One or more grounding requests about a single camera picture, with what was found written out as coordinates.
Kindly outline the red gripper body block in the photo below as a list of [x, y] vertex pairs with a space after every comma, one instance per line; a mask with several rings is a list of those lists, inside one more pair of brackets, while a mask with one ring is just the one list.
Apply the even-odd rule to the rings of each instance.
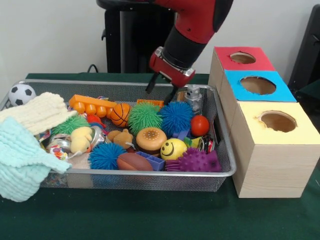
[[161, 74], [170, 80], [173, 86], [183, 88], [195, 76], [196, 71], [193, 68], [180, 69], [172, 66], [162, 55], [163, 47], [158, 47], [151, 55], [149, 60], [150, 68], [157, 74]]

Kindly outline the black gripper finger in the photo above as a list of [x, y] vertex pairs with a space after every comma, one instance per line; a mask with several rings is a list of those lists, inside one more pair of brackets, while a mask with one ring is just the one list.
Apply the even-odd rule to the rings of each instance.
[[173, 85], [172, 91], [166, 96], [166, 98], [164, 100], [165, 105], [168, 105], [172, 101], [172, 99], [176, 95], [178, 89], [179, 88], [177, 86]]
[[156, 84], [157, 78], [158, 78], [158, 73], [155, 72], [155, 73], [152, 75], [152, 77], [151, 77], [151, 79], [150, 79], [150, 81], [149, 81], [149, 83], [148, 83], [148, 85], [147, 85], [147, 87], [146, 87], [146, 89], [145, 89], [145, 91], [147, 92], [147, 94], [150, 94], [150, 93], [153, 91], [153, 89], [154, 89], [154, 87], [155, 87], [155, 84]]

